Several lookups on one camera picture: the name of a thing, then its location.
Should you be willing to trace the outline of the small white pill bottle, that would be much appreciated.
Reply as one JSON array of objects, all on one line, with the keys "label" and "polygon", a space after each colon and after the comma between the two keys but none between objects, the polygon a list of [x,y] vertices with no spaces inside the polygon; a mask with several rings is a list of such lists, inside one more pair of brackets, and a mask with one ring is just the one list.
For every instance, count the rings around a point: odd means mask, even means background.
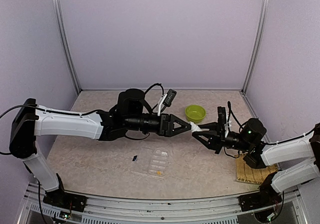
[{"label": "small white pill bottle", "polygon": [[196,123],[190,121],[189,124],[190,124],[191,133],[193,133],[193,132],[202,132],[203,131]]}]

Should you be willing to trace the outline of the clear plastic pill organizer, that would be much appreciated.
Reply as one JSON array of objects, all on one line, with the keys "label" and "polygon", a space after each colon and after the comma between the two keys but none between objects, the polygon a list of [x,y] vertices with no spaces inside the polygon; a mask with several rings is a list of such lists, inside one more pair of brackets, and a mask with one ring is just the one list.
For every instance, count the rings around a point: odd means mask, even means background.
[{"label": "clear plastic pill organizer", "polygon": [[163,178],[166,175],[169,160],[167,150],[141,147],[134,156],[137,156],[137,160],[132,161],[131,169],[133,172],[158,178]]}]

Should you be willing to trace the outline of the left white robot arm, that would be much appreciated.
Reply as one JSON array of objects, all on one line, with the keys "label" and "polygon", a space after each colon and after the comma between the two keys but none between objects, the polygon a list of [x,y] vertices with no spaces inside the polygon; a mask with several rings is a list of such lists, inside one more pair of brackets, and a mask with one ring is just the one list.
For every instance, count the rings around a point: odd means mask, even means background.
[{"label": "left white robot arm", "polygon": [[146,92],[131,88],[118,95],[117,104],[109,111],[93,110],[72,112],[37,105],[29,98],[19,105],[19,112],[11,126],[9,151],[21,159],[27,169],[39,180],[46,193],[57,205],[70,202],[60,177],[49,168],[36,139],[40,136],[74,136],[99,141],[114,141],[126,136],[127,131],[155,133],[161,137],[174,137],[190,131],[192,126],[173,114],[166,114],[162,106],[169,107],[176,91],[169,90],[157,103],[153,112],[145,100]]}]

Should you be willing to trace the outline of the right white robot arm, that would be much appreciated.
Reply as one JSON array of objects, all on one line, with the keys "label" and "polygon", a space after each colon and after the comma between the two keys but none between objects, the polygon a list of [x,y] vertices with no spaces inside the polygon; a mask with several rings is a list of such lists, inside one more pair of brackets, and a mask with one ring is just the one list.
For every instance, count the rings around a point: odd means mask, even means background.
[{"label": "right white robot arm", "polygon": [[319,124],[307,133],[275,143],[262,141],[267,130],[257,118],[250,118],[245,122],[240,132],[228,130],[229,124],[226,121],[202,125],[192,122],[190,125],[191,135],[207,149],[213,150],[216,154],[224,148],[243,152],[242,159],[252,169],[264,169],[274,164],[303,159],[288,169],[268,176],[269,186],[264,187],[255,196],[260,206],[268,205],[276,193],[320,176]]}]

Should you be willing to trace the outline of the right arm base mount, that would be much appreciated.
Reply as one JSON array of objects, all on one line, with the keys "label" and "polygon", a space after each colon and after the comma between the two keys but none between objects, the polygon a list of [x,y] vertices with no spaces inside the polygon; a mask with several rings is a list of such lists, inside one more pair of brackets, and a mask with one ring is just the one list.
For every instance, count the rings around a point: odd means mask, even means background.
[{"label": "right arm base mount", "polygon": [[238,197],[242,212],[260,209],[281,203],[282,195],[276,192],[270,185],[261,186],[258,192],[240,195]]}]

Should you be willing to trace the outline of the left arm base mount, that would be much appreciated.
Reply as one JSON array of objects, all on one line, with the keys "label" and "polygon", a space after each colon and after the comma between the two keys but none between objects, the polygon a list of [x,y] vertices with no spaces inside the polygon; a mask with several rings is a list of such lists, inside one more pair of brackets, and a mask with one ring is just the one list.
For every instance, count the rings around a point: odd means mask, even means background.
[{"label": "left arm base mount", "polygon": [[84,195],[66,192],[62,179],[58,174],[56,174],[56,176],[58,180],[58,189],[46,191],[43,202],[54,207],[83,213],[88,198]]}]

